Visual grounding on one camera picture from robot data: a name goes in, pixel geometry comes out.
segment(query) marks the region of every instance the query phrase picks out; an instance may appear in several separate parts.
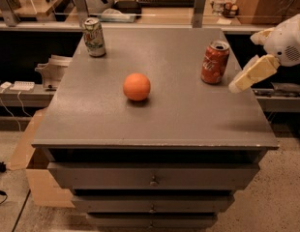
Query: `soda can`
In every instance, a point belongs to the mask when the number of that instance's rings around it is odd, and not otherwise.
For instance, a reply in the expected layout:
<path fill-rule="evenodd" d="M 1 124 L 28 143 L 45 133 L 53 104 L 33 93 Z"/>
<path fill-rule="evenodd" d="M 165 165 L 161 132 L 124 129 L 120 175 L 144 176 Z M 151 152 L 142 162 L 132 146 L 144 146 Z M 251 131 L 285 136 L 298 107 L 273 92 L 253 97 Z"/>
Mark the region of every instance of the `soda can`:
<path fill-rule="evenodd" d="M 105 55 L 105 41 L 102 24 L 96 17 L 88 17 L 83 23 L 83 39 L 88 53 L 93 57 Z"/>
<path fill-rule="evenodd" d="M 201 67 L 201 79 L 210 84 L 222 81 L 229 56 L 229 44 L 225 41 L 213 41 L 206 49 Z"/>

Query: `power strip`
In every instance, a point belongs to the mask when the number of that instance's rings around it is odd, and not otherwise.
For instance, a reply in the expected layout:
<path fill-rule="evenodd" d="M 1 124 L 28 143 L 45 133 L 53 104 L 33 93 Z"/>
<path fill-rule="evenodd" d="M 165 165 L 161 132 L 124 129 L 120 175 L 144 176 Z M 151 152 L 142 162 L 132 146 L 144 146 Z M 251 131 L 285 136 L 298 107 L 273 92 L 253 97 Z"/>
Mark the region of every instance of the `power strip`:
<path fill-rule="evenodd" d="M 10 90 L 15 91 L 32 91 L 34 89 L 35 82 L 32 81 L 16 81 Z"/>

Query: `silver can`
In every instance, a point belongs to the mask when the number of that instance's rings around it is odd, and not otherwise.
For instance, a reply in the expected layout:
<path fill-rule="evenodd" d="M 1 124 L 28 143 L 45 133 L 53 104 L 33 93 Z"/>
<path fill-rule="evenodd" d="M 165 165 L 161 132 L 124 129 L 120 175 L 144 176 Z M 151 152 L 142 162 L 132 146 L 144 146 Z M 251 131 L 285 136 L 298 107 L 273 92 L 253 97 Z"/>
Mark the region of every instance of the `silver can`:
<path fill-rule="evenodd" d="M 102 24 L 96 17 L 88 17 L 83 23 L 83 39 L 88 53 L 93 57 L 105 55 L 105 41 Z"/>

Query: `robotic hand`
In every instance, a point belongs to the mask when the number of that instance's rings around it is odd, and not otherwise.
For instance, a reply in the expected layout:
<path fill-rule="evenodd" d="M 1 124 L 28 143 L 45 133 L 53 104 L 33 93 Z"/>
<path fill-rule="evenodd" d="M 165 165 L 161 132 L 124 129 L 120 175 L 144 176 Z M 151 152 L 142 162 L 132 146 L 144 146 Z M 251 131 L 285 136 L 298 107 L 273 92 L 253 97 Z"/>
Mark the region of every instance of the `robotic hand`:
<path fill-rule="evenodd" d="M 273 75 L 279 66 L 300 64 L 300 14 L 274 28 L 251 36 L 254 44 L 264 45 L 267 55 L 252 58 L 244 69 L 229 83 L 232 93 L 240 93 L 253 84 Z"/>

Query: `cardboard box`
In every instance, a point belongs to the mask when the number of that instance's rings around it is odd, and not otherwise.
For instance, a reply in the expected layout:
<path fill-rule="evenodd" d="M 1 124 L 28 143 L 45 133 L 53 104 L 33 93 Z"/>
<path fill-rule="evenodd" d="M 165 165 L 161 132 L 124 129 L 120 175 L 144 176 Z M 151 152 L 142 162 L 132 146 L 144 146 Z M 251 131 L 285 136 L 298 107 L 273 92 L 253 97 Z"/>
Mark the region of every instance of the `cardboard box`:
<path fill-rule="evenodd" d="M 237 0 L 243 24 L 278 24 L 300 14 L 300 0 Z"/>
<path fill-rule="evenodd" d="M 19 139 L 7 168 L 25 169 L 34 203 L 38 206 L 73 208 L 72 193 L 59 187 L 53 176 L 46 169 L 48 159 L 41 149 L 31 145 L 36 129 L 45 115 L 45 109 L 38 110 Z"/>

